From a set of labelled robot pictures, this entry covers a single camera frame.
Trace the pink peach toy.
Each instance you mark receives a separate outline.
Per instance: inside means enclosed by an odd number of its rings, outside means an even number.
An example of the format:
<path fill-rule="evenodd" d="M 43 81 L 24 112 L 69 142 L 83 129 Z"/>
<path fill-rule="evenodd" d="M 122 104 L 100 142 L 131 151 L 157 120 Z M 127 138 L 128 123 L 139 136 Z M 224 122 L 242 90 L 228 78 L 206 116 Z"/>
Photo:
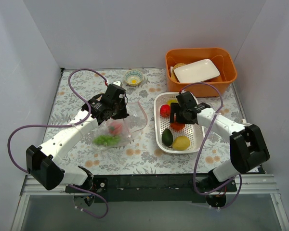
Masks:
<path fill-rule="evenodd" d="M 117 121 L 111 122 L 108 126 L 108 131 L 113 136 L 119 135 L 123 131 L 123 124 Z"/>

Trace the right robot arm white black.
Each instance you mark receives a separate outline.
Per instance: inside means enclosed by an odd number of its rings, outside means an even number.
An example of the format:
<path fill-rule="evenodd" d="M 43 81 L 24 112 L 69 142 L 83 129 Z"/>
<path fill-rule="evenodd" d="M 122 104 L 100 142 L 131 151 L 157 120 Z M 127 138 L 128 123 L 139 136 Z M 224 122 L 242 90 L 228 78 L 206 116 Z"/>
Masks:
<path fill-rule="evenodd" d="M 270 158 L 260 128 L 243 125 L 218 114 L 206 103 L 187 108 L 179 103 L 171 104 L 171 122 L 197 124 L 223 137 L 230 145 L 230 159 L 209 171 L 207 178 L 196 183 L 202 190 L 219 191 L 226 181 L 238 174 L 245 174 Z"/>

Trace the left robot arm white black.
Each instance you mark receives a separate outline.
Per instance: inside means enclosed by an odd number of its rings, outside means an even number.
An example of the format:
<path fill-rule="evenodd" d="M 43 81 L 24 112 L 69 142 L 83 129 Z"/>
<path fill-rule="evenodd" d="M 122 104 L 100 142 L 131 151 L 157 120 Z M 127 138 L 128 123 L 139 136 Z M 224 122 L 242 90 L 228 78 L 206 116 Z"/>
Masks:
<path fill-rule="evenodd" d="M 81 192 L 89 192 L 93 186 L 93 174 L 84 167 L 60 167 L 67 153 L 90 131 L 108 119 L 123 119 L 129 116 L 125 94 L 113 99 L 107 94 L 96 96 L 84 104 L 69 126 L 39 147 L 31 145 L 26 150 L 26 165 L 29 174 L 45 189 L 52 190 L 60 184 L 72 184 Z"/>

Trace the green avocado toy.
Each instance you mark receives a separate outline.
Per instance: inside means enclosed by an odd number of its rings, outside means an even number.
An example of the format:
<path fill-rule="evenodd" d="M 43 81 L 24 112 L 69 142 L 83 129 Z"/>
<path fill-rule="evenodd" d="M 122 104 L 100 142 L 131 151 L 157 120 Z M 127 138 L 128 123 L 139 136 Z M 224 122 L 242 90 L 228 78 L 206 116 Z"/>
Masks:
<path fill-rule="evenodd" d="M 168 128 L 164 129 L 164 131 L 162 132 L 161 139 L 162 139 L 162 143 L 166 147 L 170 147 L 173 143 L 173 134 L 171 130 Z"/>

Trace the green grapes toy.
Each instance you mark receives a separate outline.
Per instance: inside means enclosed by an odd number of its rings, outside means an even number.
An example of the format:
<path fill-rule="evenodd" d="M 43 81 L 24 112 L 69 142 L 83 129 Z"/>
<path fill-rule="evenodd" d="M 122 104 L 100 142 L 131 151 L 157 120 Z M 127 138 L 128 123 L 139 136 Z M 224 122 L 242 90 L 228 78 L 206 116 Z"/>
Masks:
<path fill-rule="evenodd" d="M 93 139 L 93 144 L 98 146 L 114 146 L 117 145 L 121 140 L 119 135 L 100 135 Z"/>

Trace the clear zip top bag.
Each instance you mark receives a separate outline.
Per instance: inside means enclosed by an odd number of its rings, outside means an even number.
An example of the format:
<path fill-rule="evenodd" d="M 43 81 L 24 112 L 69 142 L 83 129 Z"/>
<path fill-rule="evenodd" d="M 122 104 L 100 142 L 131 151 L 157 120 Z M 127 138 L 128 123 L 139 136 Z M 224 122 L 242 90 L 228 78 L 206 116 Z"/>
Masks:
<path fill-rule="evenodd" d="M 142 132 L 148 124 L 148 117 L 141 103 L 128 103 L 127 111 L 130 114 L 127 118 L 109 119 L 90 132 L 94 150 L 124 147 Z"/>

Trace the yellow lemon toy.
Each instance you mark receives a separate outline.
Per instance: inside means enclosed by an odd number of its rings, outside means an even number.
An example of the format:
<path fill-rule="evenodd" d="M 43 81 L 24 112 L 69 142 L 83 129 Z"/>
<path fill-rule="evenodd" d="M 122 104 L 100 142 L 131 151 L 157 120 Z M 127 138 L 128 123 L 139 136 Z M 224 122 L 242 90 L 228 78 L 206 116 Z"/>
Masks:
<path fill-rule="evenodd" d="M 175 149 L 177 151 L 184 151 L 189 146 L 190 146 L 190 140 L 187 136 L 177 137 L 172 144 L 173 149 Z"/>

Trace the orange pumpkin toy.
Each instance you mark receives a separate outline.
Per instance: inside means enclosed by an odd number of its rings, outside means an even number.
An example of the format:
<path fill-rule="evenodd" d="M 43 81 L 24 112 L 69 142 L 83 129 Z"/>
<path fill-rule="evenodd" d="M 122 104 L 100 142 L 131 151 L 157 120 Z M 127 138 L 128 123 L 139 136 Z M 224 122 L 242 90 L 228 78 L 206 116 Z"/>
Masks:
<path fill-rule="evenodd" d="M 175 131 L 181 131 L 185 128 L 185 124 L 178 123 L 176 116 L 174 116 L 174 122 L 170 123 L 170 127 Z"/>

